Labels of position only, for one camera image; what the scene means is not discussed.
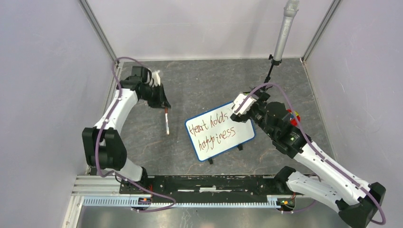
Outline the white marker pen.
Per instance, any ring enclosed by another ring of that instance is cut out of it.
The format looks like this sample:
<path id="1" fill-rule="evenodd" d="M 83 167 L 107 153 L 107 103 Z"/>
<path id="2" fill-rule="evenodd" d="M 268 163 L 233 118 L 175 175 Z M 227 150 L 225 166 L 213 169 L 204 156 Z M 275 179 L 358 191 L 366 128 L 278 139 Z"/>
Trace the white marker pen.
<path id="1" fill-rule="evenodd" d="M 168 113 L 164 113 L 165 117 L 165 128 L 166 128 L 166 135 L 170 134 L 170 129 L 169 129 L 169 120 L 168 120 Z"/>

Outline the blue framed whiteboard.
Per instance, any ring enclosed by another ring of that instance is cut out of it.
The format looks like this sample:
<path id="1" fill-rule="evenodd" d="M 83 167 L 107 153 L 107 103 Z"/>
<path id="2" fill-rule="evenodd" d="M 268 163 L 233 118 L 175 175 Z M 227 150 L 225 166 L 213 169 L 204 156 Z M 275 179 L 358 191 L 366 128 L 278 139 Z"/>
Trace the blue framed whiteboard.
<path id="1" fill-rule="evenodd" d="M 185 129 L 200 162 L 213 158 L 255 138 L 252 122 L 231 120 L 228 102 L 185 121 Z"/>

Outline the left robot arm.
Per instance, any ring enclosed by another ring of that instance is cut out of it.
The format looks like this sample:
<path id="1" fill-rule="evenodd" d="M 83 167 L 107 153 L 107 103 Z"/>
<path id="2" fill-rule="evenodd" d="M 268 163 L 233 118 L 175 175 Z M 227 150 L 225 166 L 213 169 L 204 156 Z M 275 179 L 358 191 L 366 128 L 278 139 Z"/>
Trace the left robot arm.
<path id="1" fill-rule="evenodd" d="M 82 140 L 88 166 L 97 168 L 102 176 L 116 171 L 123 178 L 132 180 L 132 189 L 141 194 L 149 189 L 146 170 L 128 159 L 120 136 L 130 111 L 139 100 L 146 101 L 150 108 L 171 108 L 160 70 L 134 66 L 130 76 L 118 79 L 111 104 L 93 127 L 82 131 Z"/>

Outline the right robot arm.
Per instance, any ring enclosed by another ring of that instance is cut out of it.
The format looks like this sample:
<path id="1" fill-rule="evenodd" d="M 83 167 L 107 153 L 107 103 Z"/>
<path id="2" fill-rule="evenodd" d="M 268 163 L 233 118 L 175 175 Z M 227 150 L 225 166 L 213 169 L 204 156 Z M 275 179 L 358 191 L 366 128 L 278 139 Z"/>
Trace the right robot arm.
<path id="1" fill-rule="evenodd" d="M 291 123 L 291 110 L 283 103 L 267 102 L 268 98 L 266 93 L 259 98 L 239 94 L 233 101 L 231 119 L 252 120 L 279 152 L 318 175 L 317 180 L 312 180 L 286 166 L 275 176 L 276 191 L 301 193 L 330 207 L 350 227 L 367 227 L 380 211 L 385 187 L 378 182 L 369 183 L 338 164 Z"/>

